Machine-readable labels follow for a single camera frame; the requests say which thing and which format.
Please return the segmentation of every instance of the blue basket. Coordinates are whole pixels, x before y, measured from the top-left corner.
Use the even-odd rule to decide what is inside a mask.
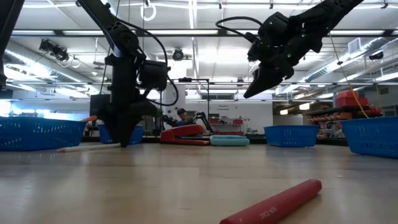
[[[86,123],[57,119],[0,118],[0,151],[34,151],[78,146]]]
[[[265,127],[267,143],[280,147],[311,147],[315,145],[317,125],[278,125]]]
[[[102,144],[113,143],[104,124],[98,125],[98,129],[99,129],[99,138],[101,139]],[[143,136],[144,136],[144,128],[142,126],[136,126],[134,128],[134,132],[131,134],[129,144],[141,143]]]
[[[351,152],[398,158],[398,117],[341,121]]]

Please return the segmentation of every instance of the robotic arm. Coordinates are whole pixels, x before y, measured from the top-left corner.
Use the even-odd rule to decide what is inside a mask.
[[[77,2],[103,31],[113,53],[105,59],[106,64],[113,67],[112,85],[108,88],[111,91],[111,100],[104,102],[95,113],[98,119],[104,121],[111,138],[120,141],[121,146],[126,147],[142,115],[157,115],[157,108],[146,96],[153,88],[159,91],[166,88],[169,68],[166,63],[146,60],[137,36],[125,25],[126,22],[111,14],[109,4],[103,4],[100,0],[77,0]],[[0,15],[1,56],[4,54],[23,3],[24,0],[3,2],[5,9],[9,9],[7,11],[9,14]],[[0,66],[0,88],[2,88],[6,84],[6,77],[2,72],[2,64]],[[145,89],[143,95],[137,86]]]
[[[259,60],[259,68],[253,73],[254,81],[245,92],[250,98],[280,84],[294,74],[293,67],[309,51],[316,53],[322,48],[322,38],[354,7],[363,0],[324,0],[311,9],[291,17],[276,12],[264,23],[250,17],[231,17],[218,21],[216,26],[235,32],[252,43],[248,60]],[[221,26],[222,22],[246,19],[260,25],[259,38],[252,33],[242,34]]]
[[[196,124],[196,121],[198,121],[198,119],[201,119],[206,127],[206,130],[210,131],[210,134],[213,134],[213,129],[211,128],[204,112],[199,112],[195,114],[194,117],[187,121],[186,124]],[[163,121],[173,128],[177,127],[178,121],[170,116],[163,115]]]
[[[201,119],[206,127],[206,130],[210,131],[210,134],[213,134],[213,129],[211,128],[209,121],[207,120],[205,112],[196,113],[194,117],[187,122],[187,124],[195,124],[198,119]]]

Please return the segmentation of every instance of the person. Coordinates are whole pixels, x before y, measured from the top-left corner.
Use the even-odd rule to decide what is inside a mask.
[[[180,108],[177,110],[177,115],[181,119],[181,121],[177,122],[177,126],[179,127],[179,126],[187,125],[187,122],[188,122],[187,111],[185,111],[184,108]]]

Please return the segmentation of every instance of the wooden surface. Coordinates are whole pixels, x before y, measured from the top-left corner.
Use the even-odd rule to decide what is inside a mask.
[[[335,146],[160,144],[0,152],[0,223],[216,224],[310,178],[321,195],[282,224],[398,223],[398,160]]]

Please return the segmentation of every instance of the teal cushion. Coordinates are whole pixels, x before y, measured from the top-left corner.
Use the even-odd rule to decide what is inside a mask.
[[[210,143],[214,146],[247,146],[250,140],[246,136],[213,135],[210,137]]]

